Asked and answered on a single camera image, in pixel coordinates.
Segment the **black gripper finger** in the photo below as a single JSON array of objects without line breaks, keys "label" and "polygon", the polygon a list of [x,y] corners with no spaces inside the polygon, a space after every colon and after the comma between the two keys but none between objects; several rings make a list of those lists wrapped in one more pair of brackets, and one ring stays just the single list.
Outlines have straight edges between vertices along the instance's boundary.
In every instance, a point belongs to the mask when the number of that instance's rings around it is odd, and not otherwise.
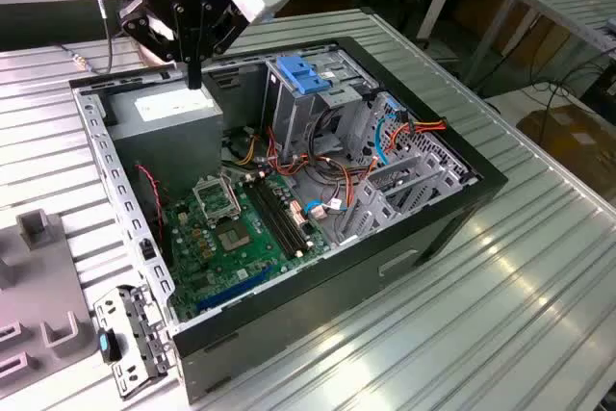
[{"label": "black gripper finger", "polygon": [[164,63],[174,62],[182,71],[187,87],[194,90],[195,57],[194,48],[190,48],[190,32],[182,31],[178,11],[174,8],[171,11],[174,29],[150,13],[144,0],[126,3],[119,11],[118,19],[122,31],[145,49],[150,57]]},{"label": "black gripper finger", "polygon": [[192,89],[202,85],[202,64],[222,55],[247,27],[240,10],[232,5],[216,13],[212,4],[201,3],[196,45],[192,57]]}]

